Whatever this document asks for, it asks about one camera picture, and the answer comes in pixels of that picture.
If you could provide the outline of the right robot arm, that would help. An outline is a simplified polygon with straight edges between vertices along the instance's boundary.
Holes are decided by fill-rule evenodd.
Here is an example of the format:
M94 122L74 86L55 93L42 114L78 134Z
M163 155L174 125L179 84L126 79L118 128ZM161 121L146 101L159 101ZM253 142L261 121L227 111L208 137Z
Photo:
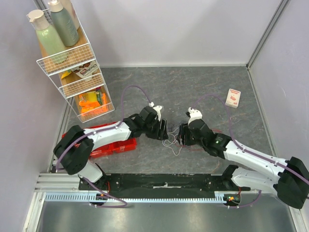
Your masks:
M309 171L296 157L286 160L247 148L228 135L213 132L202 119L182 123L178 142L198 145L213 157L240 164L225 170L221 184L226 190L238 186L266 191L295 209L303 208L309 196Z

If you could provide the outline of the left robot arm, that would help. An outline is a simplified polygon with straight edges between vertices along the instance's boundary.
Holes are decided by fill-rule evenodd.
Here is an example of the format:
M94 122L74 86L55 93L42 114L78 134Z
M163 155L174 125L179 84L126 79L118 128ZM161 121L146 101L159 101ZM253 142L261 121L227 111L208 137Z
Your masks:
M145 135L155 140L167 138L166 120L162 118L163 106L148 105L140 113L121 121L94 129L71 127L55 146L56 169L64 169L67 174L77 174L84 183L95 190L107 186L104 171L89 160L90 154L105 145L127 141Z

